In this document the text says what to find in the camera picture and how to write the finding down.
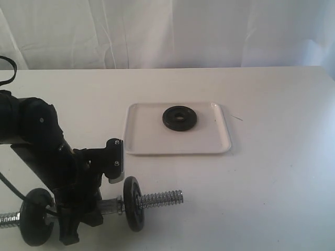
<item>white curtain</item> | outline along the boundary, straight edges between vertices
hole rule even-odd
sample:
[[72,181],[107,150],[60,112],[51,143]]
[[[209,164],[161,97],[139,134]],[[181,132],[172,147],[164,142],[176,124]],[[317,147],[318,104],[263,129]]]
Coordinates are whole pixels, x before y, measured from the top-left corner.
[[20,69],[322,65],[335,0],[0,0]]

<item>white table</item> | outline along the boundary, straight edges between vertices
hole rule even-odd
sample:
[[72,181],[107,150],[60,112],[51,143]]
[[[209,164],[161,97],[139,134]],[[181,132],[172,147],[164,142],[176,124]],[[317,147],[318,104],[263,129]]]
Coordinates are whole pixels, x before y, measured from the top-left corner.
[[[81,224],[81,241],[66,250],[335,250],[335,83],[320,67],[19,71],[8,89],[54,104],[75,148],[121,137],[135,102],[224,106],[226,154],[125,156],[126,176],[142,192],[182,189],[183,205],[147,210],[140,233],[124,216]],[[19,190],[44,187],[8,146],[0,159]],[[122,186],[104,179],[103,197]],[[0,191],[0,211],[17,210],[20,200],[3,184]],[[0,232],[1,250],[27,250],[18,229]],[[39,250],[60,249],[56,227]]]

